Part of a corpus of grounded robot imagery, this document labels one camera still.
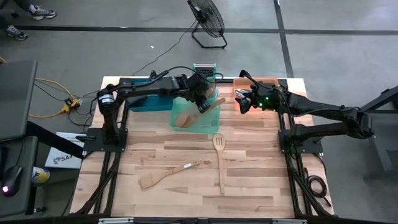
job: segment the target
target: gray floor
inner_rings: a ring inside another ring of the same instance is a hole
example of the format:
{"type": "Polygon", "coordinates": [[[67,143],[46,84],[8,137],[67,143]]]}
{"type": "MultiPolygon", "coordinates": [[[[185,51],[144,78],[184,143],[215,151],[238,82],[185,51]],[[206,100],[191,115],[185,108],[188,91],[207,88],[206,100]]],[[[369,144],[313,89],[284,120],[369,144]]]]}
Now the gray floor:
{"type": "MultiPolygon", "coordinates": [[[[58,11],[52,20],[19,25],[189,27],[194,18],[185,0],[38,0],[58,11]]],[[[227,28],[278,28],[271,0],[218,0],[227,28]]],[[[398,3],[388,0],[280,0],[286,29],[397,30],[398,3]]],[[[16,42],[0,35],[0,56],[8,61],[36,59],[38,77],[67,86],[76,95],[97,89],[105,75],[130,75],[178,41],[178,32],[67,32],[26,31],[30,38],[16,42]]],[[[218,43],[206,34],[207,44],[218,43]]],[[[286,77],[279,34],[226,34],[224,50],[203,50],[189,34],[171,52],[147,67],[162,70],[175,65],[217,63],[219,71],[236,77],[241,69],[256,77],[286,77]]],[[[294,76],[304,78],[310,99],[337,105],[361,106],[386,88],[398,84],[398,38],[396,35],[287,35],[294,76]]],[[[61,93],[46,90],[61,97],[61,93]]],[[[88,108],[84,103],[82,110],[88,108]]],[[[35,90],[31,113],[51,114],[60,102],[35,90]]],[[[85,118],[74,116],[77,121],[85,118]]],[[[328,122],[314,118],[316,124],[328,122]]],[[[51,131],[80,132],[66,116],[34,120],[51,131]]],[[[367,140],[346,136],[322,140],[324,160],[334,209],[345,218],[397,222],[398,181],[365,183],[363,176],[379,167],[367,140]]],[[[41,157],[45,159],[46,148],[41,157]]],[[[38,204],[60,215],[74,181],[40,190],[38,204]]]]}

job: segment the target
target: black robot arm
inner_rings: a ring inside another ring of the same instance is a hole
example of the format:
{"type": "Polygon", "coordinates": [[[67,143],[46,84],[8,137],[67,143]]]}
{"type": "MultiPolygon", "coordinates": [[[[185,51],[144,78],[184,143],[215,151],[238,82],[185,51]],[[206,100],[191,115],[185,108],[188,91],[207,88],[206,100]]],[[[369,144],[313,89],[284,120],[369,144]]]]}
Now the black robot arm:
{"type": "Polygon", "coordinates": [[[118,85],[109,84],[97,93],[98,107],[104,116],[102,127],[103,144],[117,145],[119,143],[119,129],[115,122],[118,108],[124,100],[133,96],[162,95],[182,97],[194,102],[198,110],[204,113],[210,104],[205,97],[208,84],[205,78],[194,73],[187,78],[186,75],[177,77],[164,77],[168,70],[158,75],[159,78],[143,84],[120,83],[118,85]]]}
{"type": "Polygon", "coordinates": [[[251,92],[244,93],[244,98],[236,98],[242,114],[247,113],[253,107],[274,110],[282,114],[287,113],[293,117],[311,114],[341,121],[340,123],[316,126],[295,124],[291,128],[289,139],[287,139],[291,144],[299,146],[304,140],[312,137],[346,134],[352,138],[366,139],[373,135],[371,117],[358,107],[310,101],[304,96],[285,90],[281,91],[277,86],[257,82],[244,70],[240,76],[247,77],[254,82],[251,85],[251,92]]]}

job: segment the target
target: sneaker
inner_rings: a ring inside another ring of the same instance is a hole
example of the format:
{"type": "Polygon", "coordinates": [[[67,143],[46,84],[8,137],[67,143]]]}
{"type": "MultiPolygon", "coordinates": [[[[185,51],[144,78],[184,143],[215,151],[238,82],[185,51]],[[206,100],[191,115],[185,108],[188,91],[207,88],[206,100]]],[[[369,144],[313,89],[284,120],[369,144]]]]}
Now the sneaker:
{"type": "Polygon", "coordinates": [[[27,34],[24,34],[22,31],[15,28],[14,26],[8,26],[8,28],[5,29],[5,31],[8,34],[8,36],[13,37],[16,40],[26,40],[28,38],[27,34]]]}
{"type": "Polygon", "coordinates": [[[34,6],[34,7],[36,11],[32,12],[29,10],[29,12],[32,15],[33,19],[35,20],[41,20],[43,18],[51,19],[57,15],[57,13],[53,10],[42,9],[39,6],[34,6]]]}

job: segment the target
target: can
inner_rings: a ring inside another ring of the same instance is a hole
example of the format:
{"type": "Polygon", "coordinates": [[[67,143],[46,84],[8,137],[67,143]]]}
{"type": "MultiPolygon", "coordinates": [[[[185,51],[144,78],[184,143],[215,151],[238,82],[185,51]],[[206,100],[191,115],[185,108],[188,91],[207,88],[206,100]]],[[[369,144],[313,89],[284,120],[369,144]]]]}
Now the can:
{"type": "Polygon", "coordinates": [[[33,167],[32,183],[44,184],[50,178],[50,171],[43,168],[33,167]]]}

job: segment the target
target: wooden table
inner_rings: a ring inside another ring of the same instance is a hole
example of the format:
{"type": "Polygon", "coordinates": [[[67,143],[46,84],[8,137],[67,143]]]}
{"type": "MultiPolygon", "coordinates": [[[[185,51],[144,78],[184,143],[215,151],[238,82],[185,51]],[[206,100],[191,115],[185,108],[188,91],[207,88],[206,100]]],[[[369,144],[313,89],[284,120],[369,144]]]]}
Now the wooden table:
{"type": "MultiPolygon", "coordinates": [[[[104,77],[102,88],[109,83],[117,84],[119,78],[104,77]]],[[[303,79],[288,78],[287,82],[289,91],[306,96],[303,79]]],[[[213,135],[172,130],[169,125],[171,111],[130,111],[129,137],[119,166],[112,216],[294,217],[285,157],[280,153],[277,140],[280,128],[277,113],[250,111],[240,114],[235,110],[232,84],[219,84],[218,89],[219,96],[226,98],[221,106],[219,130],[226,138],[225,194],[220,194],[213,135]],[[140,176],[162,172],[194,159],[202,163],[168,176],[149,189],[140,188],[140,176]]],[[[313,125],[311,116],[296,118],[295,122],[313,125]]],[[[97,108],[93,126],[100,128],[102,124],[103,118],[97,108]]],[[[97,187],[103,157],[103,152],[94,152],[83,161],[71,212],[77,211],[97,187]]],[[[318,158],[304,154],[303,164],[310,175],[318,175],[326,182],[318,158]]],[[[301,190],[297,192],[304,211],[301,190]]],[[[319,202],[333,213],[322,199],[319,202]]]]}

